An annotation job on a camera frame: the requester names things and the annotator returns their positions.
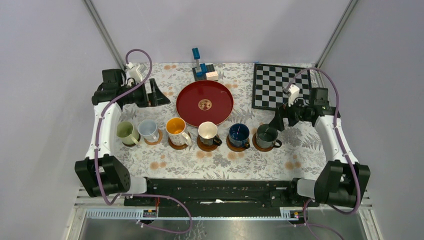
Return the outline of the dark green mug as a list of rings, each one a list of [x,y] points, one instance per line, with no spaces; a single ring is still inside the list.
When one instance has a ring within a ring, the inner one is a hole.
[[[279,132],[269,124],[262,124],[257,128],[255,141],[259,148],[280,148],[282,142],[278,139]]]

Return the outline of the light blue mug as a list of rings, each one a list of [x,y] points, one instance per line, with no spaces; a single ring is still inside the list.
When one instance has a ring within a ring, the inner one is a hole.
[[[137,130],[148,143],[155,143],[159,140],[160,134],[157,124],[154,120],[143,120],[141,123],[139,123]]]

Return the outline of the patterned mug orange inside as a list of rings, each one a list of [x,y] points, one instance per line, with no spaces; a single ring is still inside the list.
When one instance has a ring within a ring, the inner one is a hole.
[[[182,147],[192,145],[192,139],[187,131],[186,122],[182,118],[171,118],[166,123],[165,128],[168,133],[168,137],[174,146]]]

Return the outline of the light wooden coaster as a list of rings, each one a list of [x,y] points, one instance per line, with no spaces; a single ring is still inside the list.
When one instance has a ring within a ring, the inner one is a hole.
[[[145,142],[147,145],[150,145],[150,146],[154,146],[154,145],[159,144],[159,143],[162,141],[162,139],[163,139],[163,132],[162,132],[162,130],[161,130],[161,129],[159,129],[159,130],[158,130],[158,134],[159,134],[159,137],[158,137],[157,141],[155,141],[155,142],[149,142],[149,141],[147,141],[146,139],[144,139],[144,142]]]

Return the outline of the dark blue mug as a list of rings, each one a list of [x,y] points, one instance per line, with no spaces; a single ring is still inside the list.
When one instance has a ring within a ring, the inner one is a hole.
[[[235,148],[250,148],[250,130],[242,123],[233,124],[228,130],[229,142]]]

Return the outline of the light green mug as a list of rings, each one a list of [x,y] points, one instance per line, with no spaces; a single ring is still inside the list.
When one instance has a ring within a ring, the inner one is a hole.
[[[129,121],[120,122],[117,125],[116,136],[121,140],[122,138],[127,137],[128,135],[140,135],[135,126]]]

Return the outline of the dark brown wooden coaster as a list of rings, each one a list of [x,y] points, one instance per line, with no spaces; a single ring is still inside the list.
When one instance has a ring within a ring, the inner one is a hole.
[[[140,144],[141,136],[140,135],[128,135],[121,139],[122,143],[127,147],[134,147]]]

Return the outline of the black mug cream inside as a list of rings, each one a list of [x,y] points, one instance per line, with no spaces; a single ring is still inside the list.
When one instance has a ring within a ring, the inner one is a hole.
[[[200,141],[207,147],[218,147],[223,143],[218,136],[218,127],[211,121],[199,125],[198,135]]]

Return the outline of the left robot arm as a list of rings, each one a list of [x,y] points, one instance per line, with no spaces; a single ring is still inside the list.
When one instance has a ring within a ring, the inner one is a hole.
[[[98,172],[105,195],[126,193],[130,190],[130,173],[113,154],[123,107],[135,104],[139,108],[149,108],[170,103],[154,78],[148,80],[151,89],[148,93],[144,84],[129,83],[124,80],[124,76],[125,72],[122,69],[103,70],[102,83],[91,98],[94,125],[90,146],[85,158],[75,162],[74,170],[92,198],[102,195],[96,167],[99,167]]]

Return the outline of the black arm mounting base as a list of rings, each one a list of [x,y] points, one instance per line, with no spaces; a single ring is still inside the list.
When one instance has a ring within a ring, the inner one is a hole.
[[[302,208],[306,197],[295,194],[288,180],[201,180],[142,178],[142,197],[126,197],[127,207],[158,205],[158,217],[281,217],[281,208]]]

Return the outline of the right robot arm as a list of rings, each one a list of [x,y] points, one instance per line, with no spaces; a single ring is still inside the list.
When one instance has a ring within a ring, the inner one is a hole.
[[[287,191],[287,201],[301,205],[307,198],[331,207],[357,210],[364,196],[371,172],[353,155],[342,130],[337,107],[330,106],[328,89],[314,87],[307,105],[297,102],[300,89],[291,85],[284,91],[288,101],[275,109],[269,125],[282,132],[284,119],[290,127],[299,122],[309,122],[321,140],[326,165],[316,180],[294,178],[292,189]]]

